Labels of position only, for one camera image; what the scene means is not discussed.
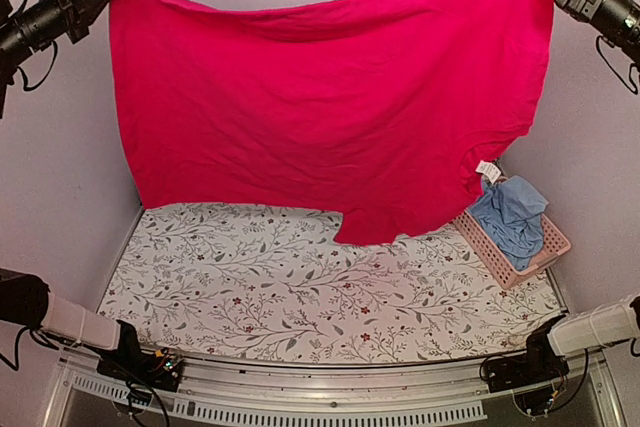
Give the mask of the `red t-shirt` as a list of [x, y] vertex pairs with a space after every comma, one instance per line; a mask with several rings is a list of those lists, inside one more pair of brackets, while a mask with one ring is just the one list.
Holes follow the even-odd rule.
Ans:
[[531, 129], [553, 0], [334, 0], [224, 11], [112, 0], [121, 142], [141, 202], [338, 212], [336, 241], [440, 228]]

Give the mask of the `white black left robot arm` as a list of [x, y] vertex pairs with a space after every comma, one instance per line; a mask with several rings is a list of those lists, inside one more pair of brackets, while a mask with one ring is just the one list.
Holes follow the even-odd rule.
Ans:
[[1, 121], [1, 264], [96, 310], [140, 203], [116, 119], [106, 16], [35, 54]]

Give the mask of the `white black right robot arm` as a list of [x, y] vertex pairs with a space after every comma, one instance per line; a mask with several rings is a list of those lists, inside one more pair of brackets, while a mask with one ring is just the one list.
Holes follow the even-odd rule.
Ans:
[[[617, 78], [632, 94], [639, 93], [639, 3], [635, 0], [553, 0], [574, 20], [592, 26], [595, 45], [619, 49], [629, 60], [628, 74]], [[537, 329], [527, 339], [527, 353], [517, 362], [517, 374], [537, 383], [552, 371], [556, 358], [592, 348], [606, 348], [639, 338], [639, 297], [571, 314]]]

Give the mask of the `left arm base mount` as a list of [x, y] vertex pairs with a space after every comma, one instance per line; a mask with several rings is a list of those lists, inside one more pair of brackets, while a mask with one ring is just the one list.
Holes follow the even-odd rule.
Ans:
[[144, 352], [139, 347], [132, 350], [106, 351], [94, 349], [99, 355], [97, 372], [121, 380], [136, 381], [156, 390], [177, 392], [184, 370], [183, 358], [167, 349]]

